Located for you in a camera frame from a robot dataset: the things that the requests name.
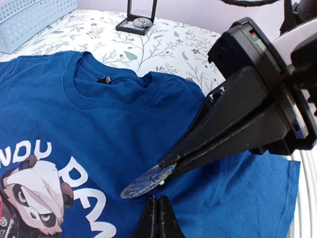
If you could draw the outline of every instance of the floral tablecloth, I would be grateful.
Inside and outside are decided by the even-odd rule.
[[[50,55],[60,51],[90,51],[105,65],[129,68],[139,76],[149,71],[177,74],[197,83],[206,94],[224,81],[207,52],[220,34],[195,26],[156,18],[146,36],[118,32],[125,14],[75,10],[43,29],[13,54]]]

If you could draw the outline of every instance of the blue plastic basket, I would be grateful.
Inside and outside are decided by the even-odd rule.
[[[39,31],[76,8],[77,0],[0,1],[0,52],[14,52]]]

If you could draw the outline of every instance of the white wall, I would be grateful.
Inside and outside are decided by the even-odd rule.
[[[132,0],[148,3],[151,0]],[[80,9],[127,11],[127,0],[78,0]],[[216,32],[226,31],[242,17],[251,17],[273,40],[279,35],[284,19],[283,0],[271,5],[244,8],[220,0],[158,0],[157,17],[180,21]]]

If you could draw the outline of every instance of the panda graphic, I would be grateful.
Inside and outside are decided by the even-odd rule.
[[[0,238],[58,238],[64,209],[73,203],[55,164],[29,156],[1,177]]]

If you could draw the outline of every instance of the printed letter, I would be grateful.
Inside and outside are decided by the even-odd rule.
[[[73,180],[69,176],[69,172],[72,171],[73,169],[77,170],[78,173],[80,173],[80,178]],[[71,187],[78,187],[80,185],[83,185],[88,180],[87,172],[79,163],[77,163],[74,157],[70,158],[69,163],[66,165],[65,168],[58,171],[58,174],[63,179],[63,181],[68,183],[69,186]]]
[[[25,147],[25,155],[23,156],[18,156],[19,154],[19,150],[21,147]],[[15,150],[14,150],[14,153],[13,153],[13,163],[16,163],[16,162],[22,162],[23,160],[25,160],[26,158],[28,158],[31,154],[31,142],[28,141],[28,140],[24,140],[20,143],[17,143],[16,144],[16,147],[15,147]]]
[[[51,152],[52,152],[52,144],[50,142],[47,142],[48,148],[43,153],[40,151],[40,144],[41,144],[41,141],[40,140],[36,140],[35,149],[34,149],[34,155],[35,155],[35,157],[38,160],[48,157],[51,154]]]
[[[97,236],[95,236],[95,238],[114,237],[116,234],[116,228],[114,225],[108,222],[96,222],[106,205],[106,196],[103,192],[92,188],[82,188],[74,191],[74,200],[79,198],[84,209],[91,207],[88,197],[93,197],[97,200],[97,203],[93,210],[86,216],[87,220],[90,223],[91,231],[101,232]]]
[[[6,147],[5,149],[5,155],[3,154],[3,151],[0,150],[0,161],[4,166],[8,166],[11,162],[11,148],[10,146]]]

